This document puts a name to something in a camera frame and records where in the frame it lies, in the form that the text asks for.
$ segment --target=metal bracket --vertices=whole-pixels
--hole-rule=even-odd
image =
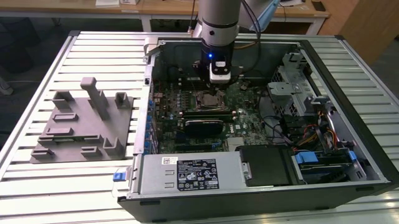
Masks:
[[[159,45],[161,45],[161,44],[159,44],[157,42],[159,42],[157,37],[147,37],[144,39],[143,47],[144,47],[144,54],[145,54],[147,58],[148,58],[148,56],[151,56],[152,54],[155,54],[156,52],[160,51]]]
[[[287,96],[291,95],[292,93],[302,93],[299,86],[295,84],[275,82],[267,84],[267,86],[268,86],[270,94],[275,96]]]
[[[324,105],[330,101],[328,96],[322,96],[322,97],[307,97],[304,99],[304,107],[306,107],[306,113],[312,113],[314,112],[314,105]]]

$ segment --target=warning symbol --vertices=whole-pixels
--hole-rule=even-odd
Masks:
[[[187,180],[185,177],[187,177],[187,176],[185,176],[185,173],[179,174],[179,181],[184,181],[184,180]]]

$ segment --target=motherboard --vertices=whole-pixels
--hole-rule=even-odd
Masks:
[[[155,83],[159,153],[234,151],[270,143],[258,112],[260,88],[238,81],[210,93],[196,80]]]

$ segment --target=barcode sticker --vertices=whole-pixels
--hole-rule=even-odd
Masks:
[[[161,158],[161,164],[163,165],[176,165],[177,164],[177,157],[163,157]]]

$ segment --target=wooden table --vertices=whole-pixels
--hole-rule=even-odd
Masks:
[[[0,16],[140,19],[144,32],[151,32],[151,19],[188,20],[191,9],[192,0],[140,0],[137,5],[121,4],[116,8],[96,8],[95,0],[0,0]],[[328,16],[330,13],[316,11],[307,0],[295,7],[279,7],[272,21],[311,23],[307,34],[316,35]]]
[[[195,15],[199,10],[199,1],[196,1]],[[192,0],[144,0],[141,8],[141,20],[147,20],[149,24],[151,19],[184,19],[189,20],[192,11]],[[311,23],[307,30],[308,35],[316,35],[326,18],[330,17],[328,12],[316,11],[311,0],[306,0],[306,3],[294,7],[279,7],[274,22],[304,22]]]

